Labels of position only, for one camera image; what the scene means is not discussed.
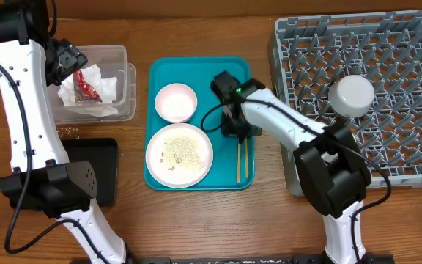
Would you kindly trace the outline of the wooden chopstick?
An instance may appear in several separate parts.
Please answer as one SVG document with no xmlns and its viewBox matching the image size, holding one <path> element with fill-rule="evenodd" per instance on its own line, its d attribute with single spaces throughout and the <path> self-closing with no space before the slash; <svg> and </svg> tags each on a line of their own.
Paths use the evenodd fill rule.
<svg viewBox="0 0 422 264">
<path fill-rule="evenodd" d="M 241 144 L 237 142 L 237 184 L 240 184 L 241 175 Z"/>
<path fill-rule="evenodd" d="M 248 171 L 248 138 L 245 138 L 244 141 L 245 146 L 245 178 L 248 179 L 249 171 Z"/>
</svg>

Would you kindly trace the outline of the red snack wrapper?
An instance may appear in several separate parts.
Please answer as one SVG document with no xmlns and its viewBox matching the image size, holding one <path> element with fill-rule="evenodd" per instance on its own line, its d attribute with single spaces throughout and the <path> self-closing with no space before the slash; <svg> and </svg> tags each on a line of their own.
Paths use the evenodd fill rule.
<svg viewBox="0 0 422 264">
<path fill-rule="evenodd" d="M 84 75 L 80 70 L 73 74 L 73 89 L 76 103 L 90 102 L 101 103 L 102 100 L 95 88 L 85 81 Z"/>
</svg>

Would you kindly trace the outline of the white grey bowl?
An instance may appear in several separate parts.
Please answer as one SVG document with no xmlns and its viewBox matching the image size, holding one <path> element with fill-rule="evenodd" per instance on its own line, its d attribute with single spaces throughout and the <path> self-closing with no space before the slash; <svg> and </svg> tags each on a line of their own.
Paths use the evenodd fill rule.
<svg viewBox="0 0 422 264">
<path fill-rule="evenodd" d="M 375 91 L 371 82 L 359 75 L 337 81 L 329 89 L 328 100 L 333 110 L 343 117 L 362 117 L 371 108 Z"/>
</svg>

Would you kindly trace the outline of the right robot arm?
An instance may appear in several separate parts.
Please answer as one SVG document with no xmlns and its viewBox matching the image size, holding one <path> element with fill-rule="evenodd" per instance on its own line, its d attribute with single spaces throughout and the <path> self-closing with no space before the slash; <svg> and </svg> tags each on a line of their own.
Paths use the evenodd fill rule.
<svg viewBox="0 0 422 264">
<path fill-rule="evenodd" d="M 292 152 L 301 191 L 323 217 L 326 245 L 323 253 L 307 257 L 313 263 L 393 263 L 391 255 L 366 252 L 360 231 L 361 212 L 384 203 L 386 195 L 365 204 L 373 161 L 362 155 L 341 124 L 326 125 L 310 119 L 277 99 L 254 78 L 240 83 L 229 72 L 216 75 L 210 89 L 223 109 L 218 129 L 243 143 L 262 131 L 270 133 Z"/>
</svg>

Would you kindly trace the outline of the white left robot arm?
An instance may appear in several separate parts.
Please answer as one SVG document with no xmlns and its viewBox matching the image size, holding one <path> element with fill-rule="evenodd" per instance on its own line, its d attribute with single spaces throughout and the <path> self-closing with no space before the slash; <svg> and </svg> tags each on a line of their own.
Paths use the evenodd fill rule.
<svg viewBox="0 0 422 264">
<path fill-rule="evenodd" d="M 97 203 L 97 178 L 88 161 L 70 161 L 56 131 L 46 92 L 81 69 L 86 56 L 57 40 L 56 5 L 0 4 L 0 91 L 11 139 L 11 170 L 0 189 L 16 213 L 41 211 L 66 227 L 91 263 L 134 263 Z"/>
</svg>

